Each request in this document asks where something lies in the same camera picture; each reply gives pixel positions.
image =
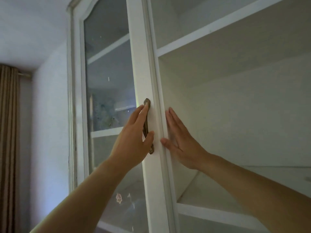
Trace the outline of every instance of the brass handle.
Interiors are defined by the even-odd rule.
[[[151,102],[150,102],[150,100],[148,98],[146,98],[145,101],[144,101],[144,105],[146,105],[146,104],[148,104],[148,111],[149,111]],[[148,131],[148,113],[147,113],[147,116],[146,116],[146,121],[144,123],[144,129],[143,129],[142,132],[144,133],[144,136],[146,138],[148,133],[149,133],[149,131]],[[152,144],[151,148],[150,148],[150,151],[149,151],[149,154],[153,154],[153,152],[154,152],[154,147],[153,147],[153,144]]]

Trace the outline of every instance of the finger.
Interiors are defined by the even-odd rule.
[[[151,145],[153,143],[154,135],[155,135],[154,131],[149,132],[144,141],[144,146],[146,147],[147,153],[150,151]]]
[[[175,111],[172,109],[172,107],[169,108],[169,113],[172,116],[173,120],[176,122],[176,124],[183,130],[188,131],[186,126],[183,124],[183,122],[180,120],[180,118],[177,116]]]
[[[145,107],[140,112],[140,114],[138,115],[138,118],[135,123],[137,123],[139,126],[142,127],[146,121],[148,110],[149,110],[149,107],[148,107],[148,104],[146,104]]]
[[[174,145],[173,142],[169,139],[162,138],[160,141],[161,141],[162,145],[165,148],[167,148],[171,152],[171,154],[173,154],[173,155],[177,155],[179,152],[182,151],[176,145]]]
[[[165,117],[166,117],[167,123],[169,124],[169,128],[172,130],[174,136],[177,138],[181,133],[181,129],[178,127],[177,123],[172,118],[169,111],[165,111]]]
[[[127,124],[134,124],[138,118],[140,111],[142,111],[143,108],[144,108],[144,105],[138,106],[135,109],[135,111],[131,114],[130,118],[128,119]]]

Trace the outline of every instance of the person's left arm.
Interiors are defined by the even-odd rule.
[[[118,136],[109,158],[63,200],[31,233],[92,233],[115,188],[150,150],[154,132],[142,141],[148,106],[139,106]]]

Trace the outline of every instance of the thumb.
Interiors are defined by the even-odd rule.
[[[165,146],[165,148],[169,149],[172,154],[176,154],[178,151],[180,151],[180,149],[169,139],[162,138],[161,143]]]
[[[151,145],[153,143],[154,135],[155,135],[154,131],[149,132],[147,137],[146,137],[146,139],[145,139],[145,141],[144,141],[144,146],[147,147],[148,152],[149,152],[150,147],[151,147]]]

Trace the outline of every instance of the hand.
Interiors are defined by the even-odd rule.
[[[142,141],[142,130],[147,113],[148,105],[139,106],[131,114],[112,148],[109,160],[125,172],[144,160],[153,143],[153,131],[149,132],[145,141]]]
[[[212,154],[208,153],[203,147],[190,135],[188,129],[179,119],[172,108],[165,112],[166,120],[170,131],[175,136],[177,145],[166,138],[161,139],[161,143],[169,149],[181,164],[190,169],[202,171],[204,161]]]

